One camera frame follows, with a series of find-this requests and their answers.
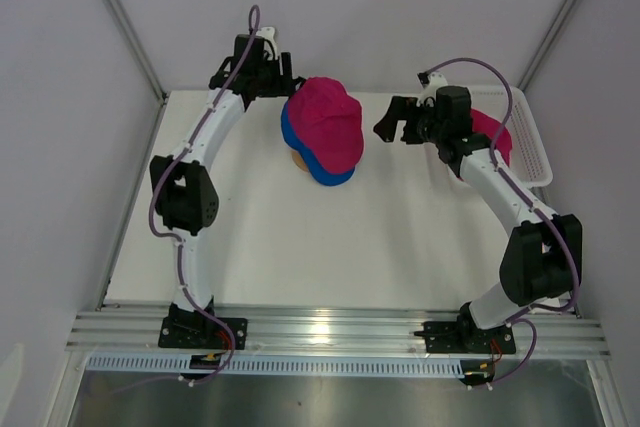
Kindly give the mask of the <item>pink cap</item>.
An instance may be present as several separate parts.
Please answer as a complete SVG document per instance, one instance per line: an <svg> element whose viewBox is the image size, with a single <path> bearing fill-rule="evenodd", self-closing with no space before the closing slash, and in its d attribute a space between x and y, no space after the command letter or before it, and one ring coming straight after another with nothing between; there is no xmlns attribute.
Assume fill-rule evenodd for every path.
<svg viewBox="0 0 640 427"><path fill-rule="evenodd" d="M327 171L356 168L365 147L362 106L339 81L310 77L286 103L295 134Z"/></svg>
<svg viewBox="0 0 640 427"><path fill-rule="evenodd" d="M445 121L447 141L453 151L450 170L461 180L461 163L477 150L494 146L503 161L510 165L513 141L508 129L500 129L501 123L474 108L457 112Z"/></svg>

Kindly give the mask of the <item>blue cap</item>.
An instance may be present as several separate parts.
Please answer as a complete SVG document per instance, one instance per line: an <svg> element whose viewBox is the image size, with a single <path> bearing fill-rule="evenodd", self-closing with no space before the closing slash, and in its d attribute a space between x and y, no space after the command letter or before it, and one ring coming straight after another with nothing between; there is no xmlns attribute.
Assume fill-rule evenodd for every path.
<svg viewBox="0 0 640 427"><path fill-rule="evenodd" d="M320 164L316 156L295 134L288 116L288 103L284 104L280 114L280 128L285 144L294 154L298 155L316 183L326 187L334 187L346 183L354 175L355 168L344 173L332 174Z"/></svg>

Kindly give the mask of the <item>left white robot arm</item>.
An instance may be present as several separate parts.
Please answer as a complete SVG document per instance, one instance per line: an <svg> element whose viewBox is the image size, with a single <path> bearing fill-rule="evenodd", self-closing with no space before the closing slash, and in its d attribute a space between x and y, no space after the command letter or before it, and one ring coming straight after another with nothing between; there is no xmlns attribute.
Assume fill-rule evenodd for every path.
<svg viewBox="0 0 640 427"><path fill-rule="evenodd" d="M194 347L209 345L222 326L214 318L205 262L205 233L220 207L209 171L253 101L289 97L300 82L293 76L290 54L277 46L274 28L238 35L233 54L210 79L200 117L171 154L151 160L149 227L154 236L172 242L176 264L176 293L167 320Z"/></svg>

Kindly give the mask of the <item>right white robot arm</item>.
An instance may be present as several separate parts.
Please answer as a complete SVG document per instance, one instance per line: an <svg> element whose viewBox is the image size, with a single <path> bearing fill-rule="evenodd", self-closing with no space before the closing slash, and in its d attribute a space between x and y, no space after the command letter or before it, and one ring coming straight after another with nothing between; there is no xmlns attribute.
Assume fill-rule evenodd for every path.
<svg viewBox="0 0 640 427"><path fill-rule="evenodd" d="M550 310L549 300L564 294L570 299L556 310L575 306L582 225L575 215L559 215L540 202L516 178L496 148L502 132L488 135L475 127L468 88L395 96L373 131L386 143L435 145L440 161L481 196L509 236L497 284L464 304L455 321L426 322L418 331L428 352L486 353L530 309Z"/></svg>

